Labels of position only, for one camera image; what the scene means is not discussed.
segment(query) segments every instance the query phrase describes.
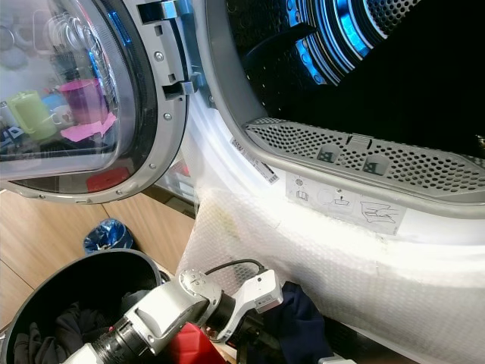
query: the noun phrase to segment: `sticker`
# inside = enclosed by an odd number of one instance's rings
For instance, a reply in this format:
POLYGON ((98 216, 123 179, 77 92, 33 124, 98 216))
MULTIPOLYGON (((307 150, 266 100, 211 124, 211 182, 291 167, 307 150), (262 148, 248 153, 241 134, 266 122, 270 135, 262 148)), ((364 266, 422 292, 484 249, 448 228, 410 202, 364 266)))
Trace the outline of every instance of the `sticker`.
POLYGON ((286 174, 286 196, 302 206, 325 215, 370 228, 388 235, 396 235, 406 208, 359 195, 297 174, 286 174))
POLYGON ((249 162, 251 165, 256 168, 256 170, 267 180, 270 184, 275 184, 280 178, 273 172, 273 170, 266 164, 263 163, 252 155, 247 153, 247 151, 241 146, 237 140, 234 138, 230 141, 230 143, 242 154, 242 156, 249 162))

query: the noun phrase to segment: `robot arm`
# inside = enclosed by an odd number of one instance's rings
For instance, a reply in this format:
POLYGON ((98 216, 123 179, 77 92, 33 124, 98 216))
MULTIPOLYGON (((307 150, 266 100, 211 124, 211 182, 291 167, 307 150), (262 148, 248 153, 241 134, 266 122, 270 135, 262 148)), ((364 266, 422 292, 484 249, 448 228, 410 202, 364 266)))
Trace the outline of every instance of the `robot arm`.
POLYGON ((263 271, 247 280, 233 297, 226 295, 209 276, 182 271, 176 280, 156 287, 95 343, 86 344, 65 364, 129 362, 150 351, 158 355, 187 323, 207 325, 227 341, 251 309, 259 313, 283 302, 274 271, 263 271))

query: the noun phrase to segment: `dark blue cloth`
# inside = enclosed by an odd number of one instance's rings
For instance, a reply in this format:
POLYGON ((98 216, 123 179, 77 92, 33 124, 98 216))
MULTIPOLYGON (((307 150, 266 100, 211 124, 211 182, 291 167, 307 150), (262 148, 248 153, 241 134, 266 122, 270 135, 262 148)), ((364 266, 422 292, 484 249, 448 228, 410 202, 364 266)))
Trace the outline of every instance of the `dark blue cloth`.
POLYGON ((97 252, 98 250, 111 248, 129 249, 133 245, 133 237, 128 228, 115 220, 107 218, 99 223, 87 237, 84 238, 84 251, 86 254, 97 252))
MULTIPOLYGON (((283 303, 263 314, 264 329, 280 342, 287 364, 317 364, 333 356, 325 338, 325 322, 303 289, 292 282, 283 286, 283 303)), ((248 351, 248 363, 269 364, 257 350, 248 351)))

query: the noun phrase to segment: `door glass window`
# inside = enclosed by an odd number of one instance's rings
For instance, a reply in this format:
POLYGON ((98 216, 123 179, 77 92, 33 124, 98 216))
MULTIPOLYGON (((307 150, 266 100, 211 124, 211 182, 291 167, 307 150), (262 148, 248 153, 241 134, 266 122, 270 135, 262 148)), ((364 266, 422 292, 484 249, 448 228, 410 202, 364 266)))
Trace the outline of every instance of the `door glass window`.
POLYGON ((100 171, 132 142, 135 102, 123 56, 82 3, 0 0, 2 180, 100 171))

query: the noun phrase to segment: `bubble wrap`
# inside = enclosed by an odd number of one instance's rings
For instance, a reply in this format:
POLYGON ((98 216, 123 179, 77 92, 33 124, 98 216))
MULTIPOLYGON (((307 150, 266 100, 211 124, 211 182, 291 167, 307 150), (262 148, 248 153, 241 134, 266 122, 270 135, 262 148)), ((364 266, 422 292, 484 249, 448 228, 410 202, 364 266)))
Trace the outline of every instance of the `bubble wrap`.
MULTIPOLYGON (((485 358, 485 246, 386 240, 286 200, 204 190, 179 269, 243 258, 303 286, 322 314, 449 363, 485 358)), ((233 294, 251 265, 214 273, 233 294)))

